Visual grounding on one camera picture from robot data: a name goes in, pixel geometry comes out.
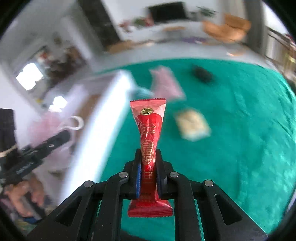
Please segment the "person's left hand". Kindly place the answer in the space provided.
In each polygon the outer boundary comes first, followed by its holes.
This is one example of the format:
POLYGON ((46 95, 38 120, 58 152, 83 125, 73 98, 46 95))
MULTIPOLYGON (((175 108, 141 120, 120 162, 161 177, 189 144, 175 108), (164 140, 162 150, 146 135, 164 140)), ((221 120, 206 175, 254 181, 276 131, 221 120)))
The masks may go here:
POLYGON ((4 188, 4 194, 8 196, 12 205, 22 217, 33 216, 33 213, 23 202, 23 196, 27 193, 31 195, 31 202, 37 204, 38 207, 43 207, 45 200, 44 187, 41 181, 33 174, 27 180, 23 180, 16 185, 8 185, 4 188))

